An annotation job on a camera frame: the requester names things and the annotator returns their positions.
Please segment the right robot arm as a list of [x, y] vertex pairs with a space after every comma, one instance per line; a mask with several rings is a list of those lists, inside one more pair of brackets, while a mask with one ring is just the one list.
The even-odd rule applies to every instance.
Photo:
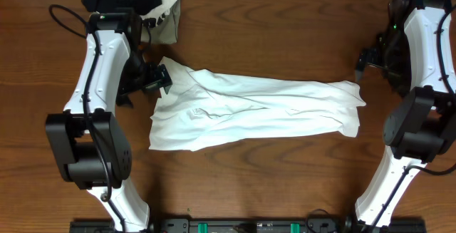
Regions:
[[388, 26], [361, 51], [367, 66], [401, 97], [383, 127], [385, 150], [365, 192], [346, 220], [345, 232], [424, 232], [421, 219], [395, 219], [393, 211], [410, 183], [455, 141], [455, 69], [450, 44], [452, 0], [391, 0]]

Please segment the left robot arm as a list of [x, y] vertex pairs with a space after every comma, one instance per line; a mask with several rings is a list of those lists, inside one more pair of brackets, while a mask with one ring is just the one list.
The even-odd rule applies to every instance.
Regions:
[[146, 63], [143, 23], [132, 9], [93, 13], [85, 22], [87, 51], [77, 86], [62, 113], [48, 115], [46, 135], [58, 170], [101, 202], [110, 220], [71, 222], [70, 232], [153, 232], [150, 208], [131, 180], [131, 146], [116, 117], [129, 94], [169, 91], [165, 66]]

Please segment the white printed t-shirt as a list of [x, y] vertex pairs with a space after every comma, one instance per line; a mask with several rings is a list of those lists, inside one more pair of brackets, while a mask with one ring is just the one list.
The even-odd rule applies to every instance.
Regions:
[[252, 138], [339, 132], [354, 138], [366, 103], [350, 81], [321, 83], [193, 70], [163, 58], [172, 79], [151, 117], [150, 149], [197, 151]]

